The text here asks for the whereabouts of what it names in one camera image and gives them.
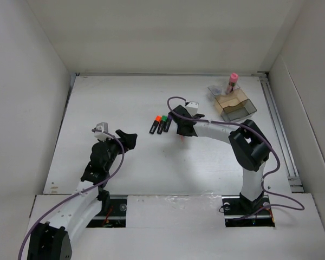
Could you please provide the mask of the pink capped glue stick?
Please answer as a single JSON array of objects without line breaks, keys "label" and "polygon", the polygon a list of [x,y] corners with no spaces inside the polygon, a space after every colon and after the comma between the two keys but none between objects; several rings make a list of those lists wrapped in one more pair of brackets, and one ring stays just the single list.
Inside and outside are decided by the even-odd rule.
[{"label": "pink capped glue stick", "polygon": [[229,77],[229,82],[228,82],[228,85],[227,85],[226,91],[225,91],[226,94],[230,94],[234,90],[234,88],[238,82],[238,78],[239,78],[239,76],[237,73],[231,73],[231,75]]}]

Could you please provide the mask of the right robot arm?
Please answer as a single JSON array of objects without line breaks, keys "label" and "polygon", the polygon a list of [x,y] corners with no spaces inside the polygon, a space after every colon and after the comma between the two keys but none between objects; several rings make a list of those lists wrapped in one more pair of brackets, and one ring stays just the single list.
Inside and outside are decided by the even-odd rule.
[{"label": "right robot arm", "polygon": [[227,125],[203,121],[202,114],[191,116],[185,107],[178,105],[169,112],[177,124],[177,134],[184,137],[207,137],[229,144],[237,162],[243,169],[243,183],[239,206],[245,213],[259,209],[263,199],[261,181],[265,162],[269,159],[270,144],[253,120]]}]

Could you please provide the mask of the green capped highlighter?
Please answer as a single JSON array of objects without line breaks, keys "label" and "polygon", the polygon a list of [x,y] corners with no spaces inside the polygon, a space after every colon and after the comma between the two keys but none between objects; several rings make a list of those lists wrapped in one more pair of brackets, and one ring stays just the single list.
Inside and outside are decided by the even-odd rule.
[{"label": "green capped highlighter", "polygon": [[160,119],[160,122],[159,122],[159,126],[158,126],[158,130],[157,130],[157,134],[162,134],[164,128],[165,128],[165,125],[166,125],[166,120],[167,120],[167,116],[163,115]]}]

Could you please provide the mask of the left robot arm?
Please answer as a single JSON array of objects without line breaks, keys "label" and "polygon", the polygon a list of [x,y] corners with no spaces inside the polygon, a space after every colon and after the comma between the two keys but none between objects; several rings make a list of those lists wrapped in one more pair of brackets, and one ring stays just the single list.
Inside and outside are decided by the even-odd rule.
[{"label": "left robot arm", "polygon": [[105,186],[115,175],[111,166],[117,156],[135,148],[138,135],[121,130],[111,135],[100,127],[93,132],[97,143],[75,192],[44,214],[52,214],[51,218],[39,219],[28,231],[27,259],[71,259],[73,245],[89,222],[108,212],[110,196]]}]

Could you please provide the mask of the purple capped highlighter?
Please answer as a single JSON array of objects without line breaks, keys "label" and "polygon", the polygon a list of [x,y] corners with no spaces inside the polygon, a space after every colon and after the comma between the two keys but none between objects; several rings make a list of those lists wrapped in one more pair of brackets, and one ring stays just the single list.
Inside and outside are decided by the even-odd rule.
[{"label": "purple capped highlighter", "polygon": [[168,115],[167,119],[165,121],[164,129],[163,129],[164,132],[166,132],[166,133],[168,132],[171,123],[172,123],[172,117],[170,115]]}]

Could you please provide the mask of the orange capped highlighter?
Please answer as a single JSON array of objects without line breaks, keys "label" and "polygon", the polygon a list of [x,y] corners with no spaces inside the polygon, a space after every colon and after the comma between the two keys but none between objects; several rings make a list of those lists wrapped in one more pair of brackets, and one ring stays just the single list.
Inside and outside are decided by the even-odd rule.
[{"label": "orange capped highlighter", "polygon": [[156,132],[156,130],[157,130],[159,124],[160,124],[161,118],[162,118],[162,116],[160,116],[160,115],[156,116],[156,118],[153,121],[152,126],[151,126],[151,128],[149,130],[149,134],[154,134]]}]

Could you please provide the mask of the clear jar of clips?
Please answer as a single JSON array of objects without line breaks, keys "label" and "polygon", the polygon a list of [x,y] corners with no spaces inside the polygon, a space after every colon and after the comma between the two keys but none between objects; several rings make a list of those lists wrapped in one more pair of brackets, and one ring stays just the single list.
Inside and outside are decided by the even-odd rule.
[{"label": "clear jar of clips", "polygon": [[209,86],[209,90],[213,95],[220,95],[222,93],[220,86]]}]

